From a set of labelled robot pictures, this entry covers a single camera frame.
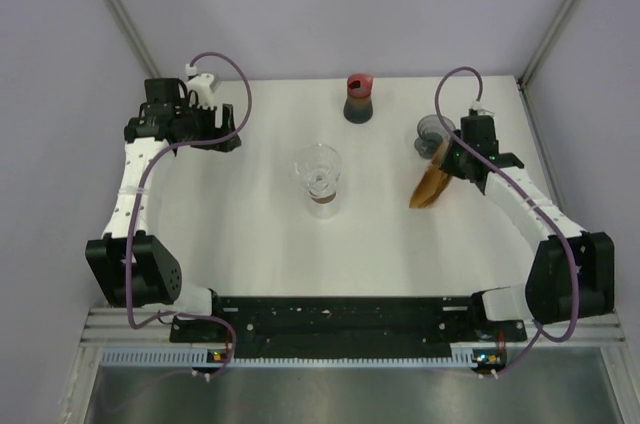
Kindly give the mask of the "clear glass dripper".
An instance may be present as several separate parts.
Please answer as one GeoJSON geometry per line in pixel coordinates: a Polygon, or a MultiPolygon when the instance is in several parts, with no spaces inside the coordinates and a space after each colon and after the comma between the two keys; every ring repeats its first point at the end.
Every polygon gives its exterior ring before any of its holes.
{"type": "Polygon", "coordinates": [[[326,144],[312,144],[300,149],[293,160],[296,183],[313,199],[328,199],[337,193],[342,171],[339,153],[326,144]]]}

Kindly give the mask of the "glass beaker with brown band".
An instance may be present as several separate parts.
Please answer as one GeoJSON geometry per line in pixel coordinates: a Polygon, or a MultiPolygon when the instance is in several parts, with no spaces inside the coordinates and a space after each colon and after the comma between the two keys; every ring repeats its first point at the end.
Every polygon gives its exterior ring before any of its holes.
{"type": "Polygon", "coordinates": [[[340,205],[338,193],[325,197],[309,194],[306,198],[307,210],[316,219],[327,220],[334,217],[339,212],[340,205]]]}

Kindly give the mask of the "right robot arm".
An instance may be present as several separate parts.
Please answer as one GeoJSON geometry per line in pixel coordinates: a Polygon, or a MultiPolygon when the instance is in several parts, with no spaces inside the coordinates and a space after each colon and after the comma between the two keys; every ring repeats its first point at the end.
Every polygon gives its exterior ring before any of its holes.
{"type": "Polygon", "coordinates": [[[442,170],[473,183],[529,244],[533,261],[521,284],[480,291],[467,314],[469,332],[487,340],[504,321],[541,325],[612,313],[614,243],[574,223],[543,193],[513,153],[502,153],[489,115],[470,112],[454,130],[442,170]]]}

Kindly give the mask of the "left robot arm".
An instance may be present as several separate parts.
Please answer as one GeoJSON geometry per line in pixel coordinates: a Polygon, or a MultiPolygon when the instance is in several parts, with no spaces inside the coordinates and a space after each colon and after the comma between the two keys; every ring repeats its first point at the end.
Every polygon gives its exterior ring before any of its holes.
{"type": "Polygon", "coordinates": [[[162,192],[177,156],[175,144],[231,152],[241,144],[230,104],[216,106],[216,75],[148,79],[146,100],[124,128],[125,166],[116,204],[100,238],[85,257],[107,302],[156,312],[193,314],[205,340],[226,331],[212,290],[187,283],[176,257],[157,235],[162,192]]]}

